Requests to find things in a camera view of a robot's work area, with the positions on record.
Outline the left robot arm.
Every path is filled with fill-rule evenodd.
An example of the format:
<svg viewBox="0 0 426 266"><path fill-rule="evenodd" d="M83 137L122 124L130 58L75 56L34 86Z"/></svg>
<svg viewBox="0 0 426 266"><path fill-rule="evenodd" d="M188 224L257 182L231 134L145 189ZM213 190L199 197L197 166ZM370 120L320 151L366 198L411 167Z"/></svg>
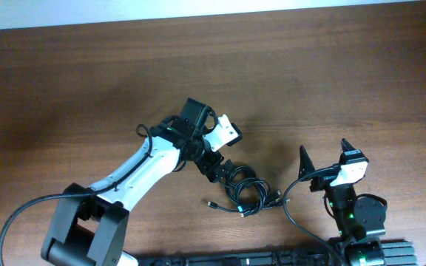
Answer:
<svg viewBox="0 0 426 266"><path fill-rule="evenodd" d="M41 248L52 265L137 265L124 251L129 215L161 178L182 162L197 164L211 182L223 160L219 150L242 134L226 115L208 128L203 118L169 117L142 134L143 145L107 177L84 188L73 183L59 198Z"/></svg>

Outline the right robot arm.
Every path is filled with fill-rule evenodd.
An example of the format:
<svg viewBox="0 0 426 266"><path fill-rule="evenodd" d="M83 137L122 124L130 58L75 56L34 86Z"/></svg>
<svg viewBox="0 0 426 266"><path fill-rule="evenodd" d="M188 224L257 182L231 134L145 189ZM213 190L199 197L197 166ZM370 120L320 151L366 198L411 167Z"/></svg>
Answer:
<svg viewBox="0 0 426 266"><path fill-rule="evenodd" d="M300 146L298 177L310 182L310 191L324 191L327 212L339 237L330 240L334 251L348 265L385 265L379 238L385 234L387 201L373 194L357 194L354 185L365 177L369 159L346 139L332 166L316 169L304 146Z"/></svg>

